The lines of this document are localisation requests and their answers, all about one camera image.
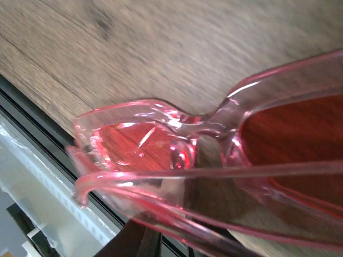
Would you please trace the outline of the red sunglasses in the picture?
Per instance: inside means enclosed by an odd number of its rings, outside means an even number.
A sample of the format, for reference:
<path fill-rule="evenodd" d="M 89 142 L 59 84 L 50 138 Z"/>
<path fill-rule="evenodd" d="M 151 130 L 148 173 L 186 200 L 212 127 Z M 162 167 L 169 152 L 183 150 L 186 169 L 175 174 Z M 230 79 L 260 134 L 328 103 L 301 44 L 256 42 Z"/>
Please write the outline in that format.
<path fill-rule="evenodd" d="M 207 256 L 342 256 L 342 50 L 252 75 L 193 116 L 156 99 L 85 113 L 74 199 Z"/>

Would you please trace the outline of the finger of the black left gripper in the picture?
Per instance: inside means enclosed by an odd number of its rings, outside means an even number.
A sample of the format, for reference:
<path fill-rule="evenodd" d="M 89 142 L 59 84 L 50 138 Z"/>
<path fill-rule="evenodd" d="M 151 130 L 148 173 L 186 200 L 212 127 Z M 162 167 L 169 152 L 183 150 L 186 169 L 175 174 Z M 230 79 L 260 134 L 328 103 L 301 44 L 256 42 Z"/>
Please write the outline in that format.
<path fill-rule="evenodd" d="M 153 215 L 140 213 L 129 219 L 123 229 L 95 257 L 154 257 L 161 255 L 161 233 L 147 226 Z"/>

